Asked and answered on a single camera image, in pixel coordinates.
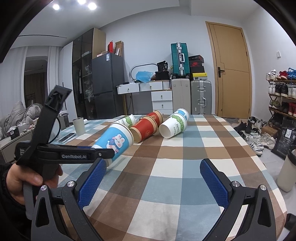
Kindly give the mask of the left hand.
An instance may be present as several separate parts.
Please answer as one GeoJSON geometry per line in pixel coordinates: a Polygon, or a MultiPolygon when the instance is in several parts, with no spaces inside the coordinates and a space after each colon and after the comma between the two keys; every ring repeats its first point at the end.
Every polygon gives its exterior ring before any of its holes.
{"type": "Polygon", "coordinates": [[[63,175],[61,166],[58,166],[55,175],[52,179],[44,181],[43,178],[35,171],[28,167],[18,166],[13,164],[8,171],[6,177],[6,185],[10,195],[20,204],[25,204],[23,196],[23,183],[27,182],[33,186],[47,185],[51,188],[58,186],[59,177],[63,175]]]}

